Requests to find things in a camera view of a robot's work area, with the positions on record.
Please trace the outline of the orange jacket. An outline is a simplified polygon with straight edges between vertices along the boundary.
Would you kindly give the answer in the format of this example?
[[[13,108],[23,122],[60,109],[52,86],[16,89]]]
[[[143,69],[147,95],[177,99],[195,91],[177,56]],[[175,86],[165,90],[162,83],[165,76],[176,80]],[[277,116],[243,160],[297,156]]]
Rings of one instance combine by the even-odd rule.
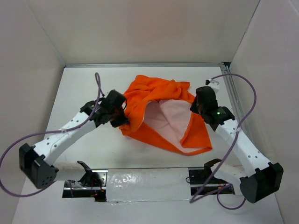
[[[190,83],[137,75],[124,93],[124,136],[170,152],[193,156],[212,150],[200,115],[191,112]]]

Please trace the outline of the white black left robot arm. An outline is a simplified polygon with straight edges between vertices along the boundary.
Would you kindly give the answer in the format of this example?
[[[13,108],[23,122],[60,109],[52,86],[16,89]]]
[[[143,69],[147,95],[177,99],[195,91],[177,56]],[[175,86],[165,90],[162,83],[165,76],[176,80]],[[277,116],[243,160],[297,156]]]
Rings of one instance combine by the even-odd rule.
[[[110,123],[116,128],[128,123],[122,105],[127,102],[124,95],[111,90],[98,101],[89,101],[61,129],[33,146],[25,143],[19,148],[21,171],[37,189],[54,182],[59,169],[54,167],[57,158],[77,140],[100,125]]]

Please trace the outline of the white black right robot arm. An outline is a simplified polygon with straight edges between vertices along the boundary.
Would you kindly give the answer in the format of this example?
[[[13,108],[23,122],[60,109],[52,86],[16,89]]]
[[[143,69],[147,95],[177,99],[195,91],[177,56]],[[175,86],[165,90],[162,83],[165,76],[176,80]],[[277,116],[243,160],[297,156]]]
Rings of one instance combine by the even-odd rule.
[[[204,184],[224,180],[233,185],[236,194],[256,203],[279,190],[284,170],[255,147],[228,108],[218,106],[216,92],[210,86],[197,88],[191,111],[199,114],[214,132],[231,145],[228,153],[237,156],[243,169],[226,164],[226,158],[214,159],[205,164]]]

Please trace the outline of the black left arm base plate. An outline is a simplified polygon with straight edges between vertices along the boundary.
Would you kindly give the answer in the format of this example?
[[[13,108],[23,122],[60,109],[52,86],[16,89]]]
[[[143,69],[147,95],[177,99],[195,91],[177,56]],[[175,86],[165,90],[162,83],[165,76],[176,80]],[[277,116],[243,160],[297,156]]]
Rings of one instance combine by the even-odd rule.
[[[66,180],[62,198],[93,198],[96,202],[105,202],[107,174],[107,169],[96,169],[88,171],[78,181]]]

